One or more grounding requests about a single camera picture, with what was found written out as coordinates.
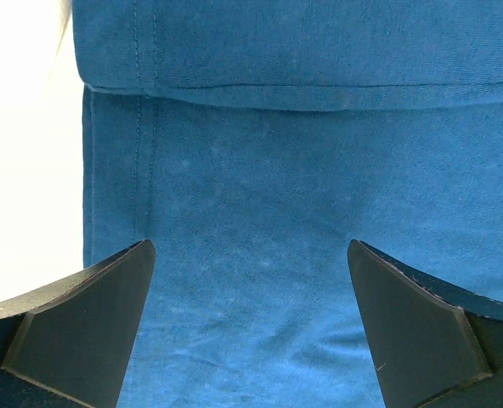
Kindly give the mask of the blue t shirt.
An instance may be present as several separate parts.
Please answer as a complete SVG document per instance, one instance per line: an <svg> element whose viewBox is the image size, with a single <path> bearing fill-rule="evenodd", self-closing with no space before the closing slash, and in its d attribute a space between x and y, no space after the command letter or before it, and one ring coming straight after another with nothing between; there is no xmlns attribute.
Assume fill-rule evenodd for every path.
<svg viewBox="0 0 503 408"><path fill-rule="evenodd" d="M503 1L75 1L83 261L157 260L121 407L379 407L352 239L503 301Z"/></svg>

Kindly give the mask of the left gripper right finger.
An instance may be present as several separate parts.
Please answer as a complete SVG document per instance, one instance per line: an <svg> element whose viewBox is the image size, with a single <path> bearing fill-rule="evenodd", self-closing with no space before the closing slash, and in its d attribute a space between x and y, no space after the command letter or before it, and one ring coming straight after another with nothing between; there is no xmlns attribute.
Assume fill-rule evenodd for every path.
<svg viewBox="0 0 503 408"><path fill-rule="evenodd" d="M503 303L353 240L348 266L385 406L503 407Z"/></svg>

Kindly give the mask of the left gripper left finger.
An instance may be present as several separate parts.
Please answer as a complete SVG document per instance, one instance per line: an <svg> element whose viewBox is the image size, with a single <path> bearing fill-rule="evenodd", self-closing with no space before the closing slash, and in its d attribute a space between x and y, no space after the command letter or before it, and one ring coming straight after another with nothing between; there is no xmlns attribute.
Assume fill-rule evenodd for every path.
<svg viewBox="0 0 503 408"><path fill-rule="evenodd" d="M114 407L155 268L139 241L0 302L0 407Z"/></svg>

